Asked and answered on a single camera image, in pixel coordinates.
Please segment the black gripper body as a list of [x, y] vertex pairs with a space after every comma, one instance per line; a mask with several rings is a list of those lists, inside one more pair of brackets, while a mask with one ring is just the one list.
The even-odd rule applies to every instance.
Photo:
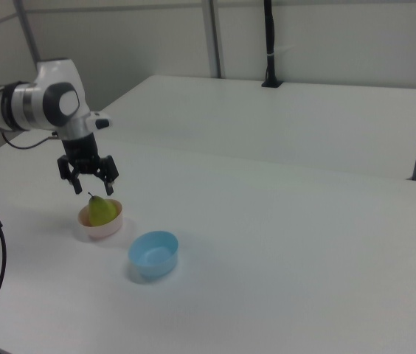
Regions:
[[119, 171], [112, 156], [100, 157], [94, 134], [80, 139], [62, 141], [65, 154], [58, 159], [58, 169], [63, 180], [77, 180], [80, 174], [93, 175], [105, 183], [113, 183]]

